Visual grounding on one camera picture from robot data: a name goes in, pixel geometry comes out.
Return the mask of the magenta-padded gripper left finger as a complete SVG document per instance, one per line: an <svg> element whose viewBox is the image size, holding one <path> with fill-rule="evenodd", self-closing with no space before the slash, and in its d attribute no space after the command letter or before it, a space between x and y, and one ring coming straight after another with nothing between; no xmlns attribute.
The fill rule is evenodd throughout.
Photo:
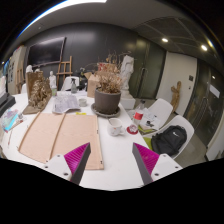
<svg viewBox="0 0 224 224"><path fill-rule="evenodd" d="M90 144L86 143L65 155L55 155L43 165L43 169L78 185L82 179L90 154Z"/></svg>

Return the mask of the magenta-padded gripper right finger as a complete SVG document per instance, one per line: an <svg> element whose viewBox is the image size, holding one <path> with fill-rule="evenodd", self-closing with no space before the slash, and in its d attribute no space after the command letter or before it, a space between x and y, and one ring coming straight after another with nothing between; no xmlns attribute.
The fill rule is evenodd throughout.
<svg viewBox="0 0 224 224"><path fill-rule="evenodd" d="M182 169L167 154L157 154L137 143L133 144L132 153L140 171L143 185L147 185Z"/></svg>

